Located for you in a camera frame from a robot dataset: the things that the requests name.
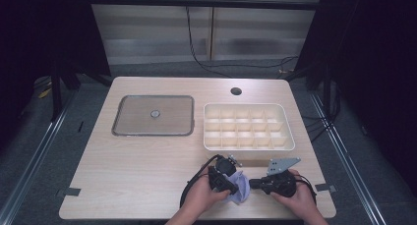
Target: black tape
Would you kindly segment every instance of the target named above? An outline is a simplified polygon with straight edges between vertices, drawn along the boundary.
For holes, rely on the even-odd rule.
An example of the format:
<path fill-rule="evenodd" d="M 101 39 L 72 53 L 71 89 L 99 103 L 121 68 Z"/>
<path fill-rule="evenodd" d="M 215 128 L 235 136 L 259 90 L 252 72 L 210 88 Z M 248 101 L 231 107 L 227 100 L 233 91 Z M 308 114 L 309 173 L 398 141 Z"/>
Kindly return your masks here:
<path fill-rule="evenodd" d="M 65 196 L 71 196 L 71 197 L 77 197 L 80 194 L 81 189 L 74 189 L 74 188 L 67 188 L 67 189 L 61 189 L 56 193 L 57 197 L 65 197 Z"/>
<path fill-rule="evenodd" d="M 316 187 L 317 192 L 322 192 L 322 191 L 329 191 L 331 193 L 336 192 L 336 187 L 333 185 L 318 184 L 318 185 L 315 185 L 315 187 Z"/>

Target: metal bracket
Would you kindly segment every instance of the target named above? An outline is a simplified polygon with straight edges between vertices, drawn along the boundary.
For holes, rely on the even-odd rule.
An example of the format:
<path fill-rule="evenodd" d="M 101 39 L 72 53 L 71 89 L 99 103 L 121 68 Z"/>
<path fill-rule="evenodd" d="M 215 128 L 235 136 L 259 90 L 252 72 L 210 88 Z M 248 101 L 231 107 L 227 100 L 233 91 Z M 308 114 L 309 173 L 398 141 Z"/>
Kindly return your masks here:
<path fill-rule="evenodd" d="M 239 167 L 242 167 L 243 164 L 239 163 L 237 159 L 233 156 L 233 154 L 229 154 L 227 157 L 233 164 L 237 164 Z"/>
<path fill-rule="evenodd" d="M 301 159 L 297 158 L 283 158 L 283 159 L 271 159 L 269 162 L 269 167 L 267 175 L 280 174 L 283 171 L 289 169 L 294 164 L 300 162 Z"/>

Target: human hand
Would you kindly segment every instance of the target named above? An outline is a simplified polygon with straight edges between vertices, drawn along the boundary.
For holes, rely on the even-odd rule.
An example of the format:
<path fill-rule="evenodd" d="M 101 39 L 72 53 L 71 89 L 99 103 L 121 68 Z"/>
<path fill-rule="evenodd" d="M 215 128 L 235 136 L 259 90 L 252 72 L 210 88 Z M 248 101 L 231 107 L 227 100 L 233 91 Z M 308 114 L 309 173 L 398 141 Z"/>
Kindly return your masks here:
<path fill-rule="evenodd" d="M 297 180 L 301 180 L 300 174 L 297 170 L 288 169 Z M 283 197 L 277 193 L 270 193 L 270 195 L 278 202 L 287 206 L 291 211 L 303 219 L 310 225 L 322 225 L 328 224 L 314 203 L 312 194 L 307 185 L 303 183 L 297 183 L 297 191 L 293 197 Z"/>
<path fill-rule="evenodd" d="M 202 213 L 209 210 L 216 202 L 229 196 L 230 191 L 214 192 L 209 186 L 209 169 L 206 167 L 201 177 L 188 191 L 183 205 L 166 224 L 193 224 Z"/>

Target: square glass dish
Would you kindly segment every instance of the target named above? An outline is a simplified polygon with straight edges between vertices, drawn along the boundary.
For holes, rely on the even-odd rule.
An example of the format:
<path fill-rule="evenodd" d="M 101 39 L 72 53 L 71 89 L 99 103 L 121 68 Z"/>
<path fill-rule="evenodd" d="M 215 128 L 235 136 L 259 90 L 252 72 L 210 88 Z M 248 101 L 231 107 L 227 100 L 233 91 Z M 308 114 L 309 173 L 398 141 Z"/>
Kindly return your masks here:
<path fill-rule="evenodd" d="M 194 129 L 190 95 L 126 95 L 119 104 L 115 136 L 187 136 Z"/>
<path fill-rule="evenodd" d="M 204 145 L 208 157 L 233 154 L 248 160 L 271 159 L 295 147 L 279 104 L 207 104 Z"/>

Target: wall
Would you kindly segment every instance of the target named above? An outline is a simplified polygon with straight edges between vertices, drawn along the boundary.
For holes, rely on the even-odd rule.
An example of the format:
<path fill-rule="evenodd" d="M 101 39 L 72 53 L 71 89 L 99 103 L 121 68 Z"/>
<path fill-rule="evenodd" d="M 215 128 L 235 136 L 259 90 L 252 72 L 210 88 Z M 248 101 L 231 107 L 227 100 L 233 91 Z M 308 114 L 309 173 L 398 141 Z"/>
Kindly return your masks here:
<path fill-rule="evenodd" d="M 260 0 L 318 2 L 319 0 Z M 193 60 L 183 7 L 93 5 L 110 65 Z M 199 60 L 298 55 L 314 12 L 190 8 Z"/>

